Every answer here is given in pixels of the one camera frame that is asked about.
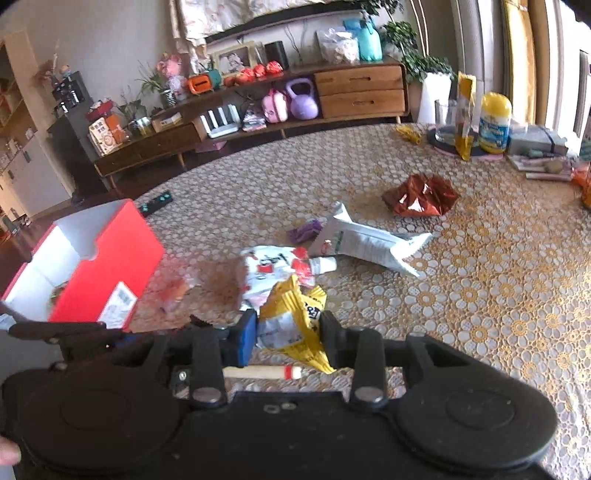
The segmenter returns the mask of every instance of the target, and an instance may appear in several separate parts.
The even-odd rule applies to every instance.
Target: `pink bag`
[[[279,90],[271,89],[262,100],[262,109],[265,119],[271,124],[285,122],[288,117],[287,97]]]

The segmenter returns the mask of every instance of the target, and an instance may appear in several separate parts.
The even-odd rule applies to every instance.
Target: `box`
[[[98,150],[100,156],[111,153],[117,148],[117,142],[113,137],[113,133],[107,127],[104,118],[99,118],[90,127],[88,127],[90,140],[95,148]]]
[[[526,131],[509,135],[506,154],[526,155],[529,150],[566,155],[569,148],[566,146],[566,138],[543,125],[529,125]]]
[[[105,203],[55,221],[2,299],[39,322],[126,329],[163,255],[131,200]],[[52,308],[54,289],[65,282]]]

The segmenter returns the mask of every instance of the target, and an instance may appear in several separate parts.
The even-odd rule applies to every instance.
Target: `plastic jar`
[[[505,95],[489,92],[482,98],[478,135],[483,150],[493,154],[506,150],[511,112],[511,101]]]

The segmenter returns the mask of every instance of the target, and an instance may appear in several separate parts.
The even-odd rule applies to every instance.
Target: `metal bolt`
[[[378,403],[384,399],[384,392],[375,387],[359,387],[355,390],[355,397],[365,403]]]
[[[201,403],[217,403],[222,399],[222,392],[213,387],[198,388],[193,392],[193,400]]]
[[[279,413],[281,411],[281,409],[279,408],[279,405],[265,405],[262,409],[272,415]]]

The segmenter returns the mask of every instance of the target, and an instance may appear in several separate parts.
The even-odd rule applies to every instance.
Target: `purple kettlebell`
[[[310,86],[310,93],[296,95],[291,89],[298,83],[306,83]],[[307,78],[294,79],[285,85],[287,94],[291,97],[291,114],[299,120],[312,120],[318,116],[318,104],[314,100],[314,84]]]

